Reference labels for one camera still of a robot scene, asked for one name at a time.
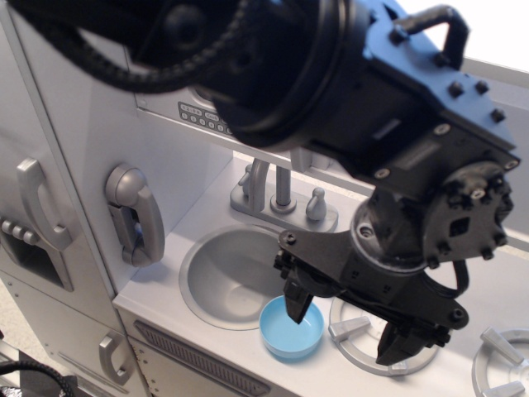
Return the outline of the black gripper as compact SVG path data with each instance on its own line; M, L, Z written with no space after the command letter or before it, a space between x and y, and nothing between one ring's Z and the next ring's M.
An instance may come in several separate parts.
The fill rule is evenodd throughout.
M455 289L427 276L441 255L423 246L425 208L376 189L355 211L346 232L285 230L276 268L285 281L288 316L300 324L315 297L337 297L386 320L375 362L392 366L425 348L443 347L450 330L469 322L458 303L468 285L466 264L455 262Z

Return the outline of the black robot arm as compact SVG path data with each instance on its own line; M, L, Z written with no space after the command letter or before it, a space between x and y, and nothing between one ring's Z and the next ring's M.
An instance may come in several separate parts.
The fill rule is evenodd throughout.
M386 321L376 361L468 324L466 261L503 246L517 167L488 84L463 73L469 29L394 1L13 1L64 58L114 88L197 86L241 143L302 147L374 186L349 232L284 231L289 317L338 297Z

